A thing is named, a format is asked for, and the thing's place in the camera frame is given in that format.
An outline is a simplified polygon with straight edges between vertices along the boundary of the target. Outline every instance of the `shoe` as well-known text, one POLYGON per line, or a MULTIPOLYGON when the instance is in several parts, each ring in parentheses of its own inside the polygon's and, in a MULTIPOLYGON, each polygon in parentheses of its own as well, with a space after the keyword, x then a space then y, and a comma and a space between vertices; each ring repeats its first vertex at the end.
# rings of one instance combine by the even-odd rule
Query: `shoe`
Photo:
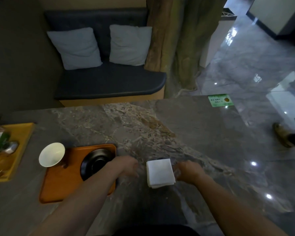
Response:
POLYGON ((280 141, 280 143, 283 146, 285 146, 287 148, 294 147, 294 144, 291 143, 287 138, 291 134, 291 132, 284 129, 284 127, 279 123, 273 123, 272 128, 273 128, 278 140, 280 141))

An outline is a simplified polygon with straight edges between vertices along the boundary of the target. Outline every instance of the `person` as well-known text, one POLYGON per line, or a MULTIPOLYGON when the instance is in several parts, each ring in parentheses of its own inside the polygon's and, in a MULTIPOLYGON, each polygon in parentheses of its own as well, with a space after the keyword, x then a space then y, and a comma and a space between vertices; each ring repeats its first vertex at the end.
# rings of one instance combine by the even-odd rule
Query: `person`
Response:
MULTIPOLYGON (((66 198, 31 234, 31 236, 86 235, 101 210, 110 186, 119 176, 138 176, 138 161, 130 156, 115 157, 100 171, 81 184, 78 190, 66 198)), ((225 235, 286 235, 263 215, 228 193, 195 162, 177 163, 178 181, 194 185, 202 194, 213 217, 225 235)), ((198 235, 187 226, 159 225, 134 226, 134 229, 118 230, 115 235, 198 235)))
POLYGON ((287 148, 295 147, 295 134, 290 133, 279 123, 273 123, 272 127, 283 146, 287 148))

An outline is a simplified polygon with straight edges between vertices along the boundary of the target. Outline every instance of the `throw cushion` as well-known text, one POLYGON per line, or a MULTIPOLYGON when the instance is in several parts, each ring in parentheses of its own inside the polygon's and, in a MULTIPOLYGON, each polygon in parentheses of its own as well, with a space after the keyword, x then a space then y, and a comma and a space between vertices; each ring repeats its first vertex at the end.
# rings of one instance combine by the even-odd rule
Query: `throw cushion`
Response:
POLYGON ((150 47, 152 27, 110 25, 109 61, 116 64, 143 65, 150 47))
POLYGON ((47 31, 59 51, 66 70, 98 67, 102 64, 91 27, 70 31, 47 31))

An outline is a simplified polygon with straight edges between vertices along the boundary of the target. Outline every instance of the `sticker on table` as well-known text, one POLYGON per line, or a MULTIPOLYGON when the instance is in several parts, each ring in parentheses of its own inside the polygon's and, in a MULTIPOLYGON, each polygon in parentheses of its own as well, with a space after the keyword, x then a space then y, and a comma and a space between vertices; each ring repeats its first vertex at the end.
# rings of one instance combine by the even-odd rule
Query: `sticker on table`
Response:
POLYGON ((208 99, 209 99, 212 107, 223 107, 223 106, 234 105, 233 101, 228 96, 228 94, 209 95, 208 99))

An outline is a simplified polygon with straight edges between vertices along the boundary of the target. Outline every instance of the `napkin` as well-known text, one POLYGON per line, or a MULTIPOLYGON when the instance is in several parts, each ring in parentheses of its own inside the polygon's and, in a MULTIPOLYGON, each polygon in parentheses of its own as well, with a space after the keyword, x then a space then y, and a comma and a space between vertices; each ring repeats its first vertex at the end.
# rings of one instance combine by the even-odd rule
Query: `napkin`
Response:
POLYGON ((170 159, 147 162, 148 186, 155 189, 176 183, 170 159))

